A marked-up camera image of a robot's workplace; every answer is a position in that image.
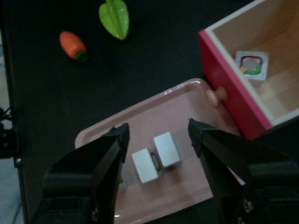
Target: toy carrot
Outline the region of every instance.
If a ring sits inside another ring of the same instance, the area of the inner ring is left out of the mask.
[[[73,60],[78,62],[86,61],[86,47],[74,33],[64,31],[60,34],[60,46]]]

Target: white block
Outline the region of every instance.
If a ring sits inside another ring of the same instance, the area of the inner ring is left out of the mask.
[[[135,168],[143,183],[157,179],[159,173],[152,160],[151,151],[145,148],[132,154]]]
[[[173,138],[169,132],[153,138],[153,143],[161,159],[163,167],[171,166],[180,161]]]

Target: red drawer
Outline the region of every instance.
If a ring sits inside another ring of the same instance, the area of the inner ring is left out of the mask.
[[[244,77],[236,51],[267,52],[267,79]],[[299,1],[257,0],[200,31],[204,73],[241,133],[257,137],[299,115]]]

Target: pink tray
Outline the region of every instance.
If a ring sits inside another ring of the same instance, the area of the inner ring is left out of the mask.
[[[129,124],[131,140],[123,168],[127,188],[117,192],[116,223],[145,223],[211,198],[201,163],[188,137],[188,119],[236,135],[239,130],[224,107],[209,105],[208,89],[204,80],[188,80],[78,133],[76,148],[99,138],[112,126]],[[167,131],[172,133],[181,162],[163,170],[157,180],[141,184],[131,155],[143,148],[155,150],[153,137]]]

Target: black table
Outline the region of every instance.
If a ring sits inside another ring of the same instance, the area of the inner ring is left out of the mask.
[[[125,0],[131,30],[123,42],[99,22],[104,1],[0,2],[13,126],[21,143],[22,208],[29,220],[41,200],[42,175],[73,150],[78,132],[167,88],[203,77],[197,31],[251,1]],[[58,43],[64,30],[84,40],[86,63],[65,56]],[[153,223],[167,221],[216,223],[211,200]]]

